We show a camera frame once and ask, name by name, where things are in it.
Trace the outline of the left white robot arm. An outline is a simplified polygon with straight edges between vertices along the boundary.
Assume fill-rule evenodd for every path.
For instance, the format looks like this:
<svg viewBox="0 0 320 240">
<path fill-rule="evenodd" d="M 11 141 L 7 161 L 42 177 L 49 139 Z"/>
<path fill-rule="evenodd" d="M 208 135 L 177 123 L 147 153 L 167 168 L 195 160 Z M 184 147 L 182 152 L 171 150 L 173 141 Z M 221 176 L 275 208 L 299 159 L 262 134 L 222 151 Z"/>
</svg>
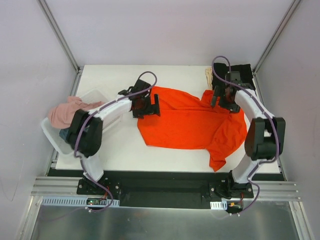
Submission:
<svg viewBox="0 0 320 240">
<path fill-rule="evenodd" d="M 132 112 L 136 119 L 144 116 L 160 116 L 158 94 L 152 94 L 154 85 L 138 79 L 133 86 L 118 92 L 115 100 L 109 101 L 93 110 L 79 109 L 75 112 L 65 137 L 65 142 L 80 156 L 83 175 L 89 179 L 88 188 L 99 195 L 105 191 L 106 183 L 102 161 L 98 151 L 102 145 L 103 130 L 121 117 Z"/>
</svg>

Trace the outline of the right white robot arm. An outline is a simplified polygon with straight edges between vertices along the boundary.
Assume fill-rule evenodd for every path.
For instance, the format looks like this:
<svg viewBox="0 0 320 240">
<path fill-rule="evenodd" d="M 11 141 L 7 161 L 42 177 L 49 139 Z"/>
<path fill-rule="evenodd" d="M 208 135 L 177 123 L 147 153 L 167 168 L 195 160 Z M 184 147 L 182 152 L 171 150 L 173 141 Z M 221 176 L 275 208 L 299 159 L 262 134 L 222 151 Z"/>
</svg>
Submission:
<svg viewBox="0 0 320 240">
<path fill-rule="evenodd" d="M 286 121 L 266 109 L 252 86 L 241 81 L 238 71 L 227 72 L 222 82 L 224 86 L 214 84 L 211 105 L 219 105 L 231 114 L 243 111 L 250 122 L 242 160 L 216 188 L 234 198 L 249 189 L 250 180 L 262 165 L 275 162 L 282 153 Z"/>
</svg>

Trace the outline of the orange t shirt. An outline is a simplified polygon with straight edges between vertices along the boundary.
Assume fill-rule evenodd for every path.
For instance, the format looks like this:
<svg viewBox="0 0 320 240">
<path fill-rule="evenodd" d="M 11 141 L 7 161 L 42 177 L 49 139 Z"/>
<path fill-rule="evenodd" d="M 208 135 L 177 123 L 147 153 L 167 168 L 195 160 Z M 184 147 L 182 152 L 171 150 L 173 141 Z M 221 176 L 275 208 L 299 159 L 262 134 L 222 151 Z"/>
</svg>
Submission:
<svg viewBox="0 0 320 240">
<path fill-rule="evenodd" d="M 155 86 L 160 116 L 147 115 L 137 121 L 146 145 L 169 149 L 207 150 L 209 166 L 220 170 L 226 158 L 245 141 L 247 124 L 243 111 L 230 113 L 211 106 L 213 90 L 201 98 L 187 92 Z"/>
</svg>

